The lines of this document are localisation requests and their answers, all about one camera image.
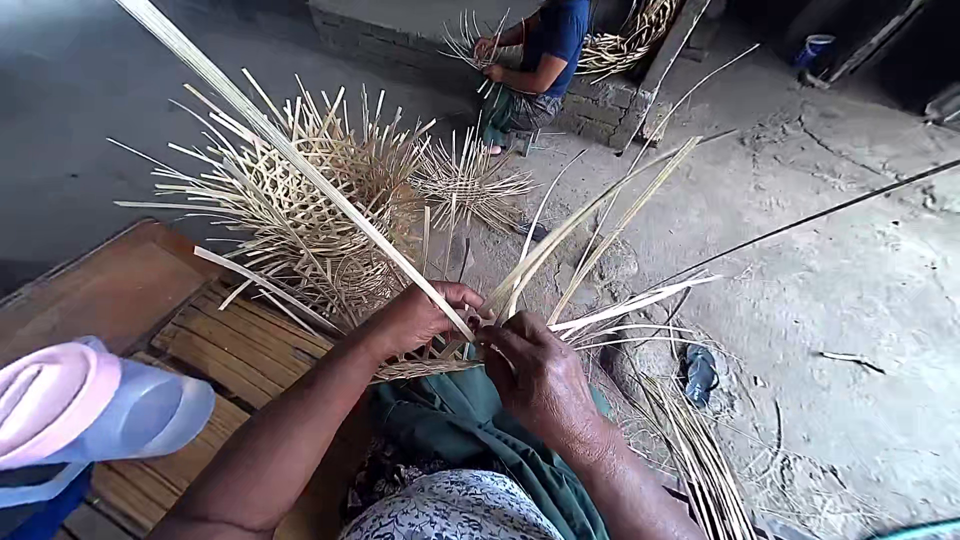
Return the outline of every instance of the sandal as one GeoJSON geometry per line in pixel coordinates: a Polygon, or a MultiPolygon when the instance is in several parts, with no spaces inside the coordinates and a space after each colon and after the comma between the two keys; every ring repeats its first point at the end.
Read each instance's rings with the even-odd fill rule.
{"type": "Polygon", "coordinates": [[[681,366],[680,378],[685,382],[684,395],[693,406],[705,408],[710,401],[710,391],[717,387],[716,363],[706,347],[689,345],[686,362],[681,366]]]}

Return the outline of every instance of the person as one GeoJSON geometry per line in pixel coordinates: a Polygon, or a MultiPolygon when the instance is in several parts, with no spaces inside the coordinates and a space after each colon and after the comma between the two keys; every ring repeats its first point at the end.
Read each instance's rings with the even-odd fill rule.
{"type": "MultiPolygon", "coordinates": [[[[465,285],[433,284],[455,308],[483,304],[465,285]]],[[[273,538],[377,366],[453,330],[425,294],[406,289],[237,430],[150,538],[273,538]]],[[[521,311],[477,337],[486,375],[478,367],[372,387],[389,416],[383,434],[439,470],[390,469],[372,483],[406,485],[367,504],[341,538],[703,538],[541,318],[521,311]],[[487,387],[499,399],[476,399],[487,387]]]]}
{"type": "Polygon", "coordinates": [[[589,0],[546,0],[498,40],[477,39],[473,55],[478,59],[492,58],[496,47],[523,45],[519,70],[493,63],[483,71],[505,86],[488,92],[481,109],[480,125],[491,154],[503,151],[511,132],[538,130],[560,112],[580,60],[589,10],[589,0]]]}

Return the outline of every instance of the left hand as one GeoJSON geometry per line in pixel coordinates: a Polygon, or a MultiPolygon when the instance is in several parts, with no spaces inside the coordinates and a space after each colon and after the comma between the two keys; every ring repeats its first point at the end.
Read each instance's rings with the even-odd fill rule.
{"type": "Polygon", "coordinates": [[[495,83],[503,82],[504,67],[499,63],[492,63],[483,69],[483,74],[495,83]]]}
{"type": "MultiPolygon", "coordinates": [[[[462,283],[430,282],[454,309],[479,309],[484,299],[462,283]]],[[[481,313],[489,317],[491,313],[481,313]]],[[[368,338],[386,357],[417,349],[445,331],[456,331],[453,322],[415,284],[410,285],[364,324],[368,338]]]]}

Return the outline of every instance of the green cloth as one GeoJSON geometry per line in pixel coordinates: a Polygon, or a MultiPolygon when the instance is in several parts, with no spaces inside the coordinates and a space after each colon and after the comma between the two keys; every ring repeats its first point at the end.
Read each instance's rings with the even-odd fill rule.
{"type": "Polygon", "coordinates": [[[484,100],[480,110],[480,126],[483,128],[483,141],[487,144],[510,146],[513,101],[513,91],[504,85],[495,88],[484,100]]]}
{"type": "MultiPolygon", "coordinates": [[[[609,405],[591,391],[606,413],[609,405]]],[[[377,384],[372,412],[383,436],[404,452],[465,469],[484,458],[499,460],[564,540],[609,538],[583,484],[503,409],[482,367],[377,384]]]]}

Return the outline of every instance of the right hand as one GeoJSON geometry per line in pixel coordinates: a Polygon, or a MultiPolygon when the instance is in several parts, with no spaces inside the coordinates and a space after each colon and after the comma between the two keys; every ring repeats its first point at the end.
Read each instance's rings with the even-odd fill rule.
{"type": "Polygon", "coordinates": [[[607,452],[611,425],[593,403],[580,358],[539,315],[520,311],[477,338],[500,401],[525,428],[564,459],[607,452]]]}
{"type": "Polygon", "coordinates": [[[479,37],[476,43],[473,43],[473,57],[476,60],[484,59],[490,55],[494,48],[496,48],[496,44],[493,43],[492,39],[479,37]]]}

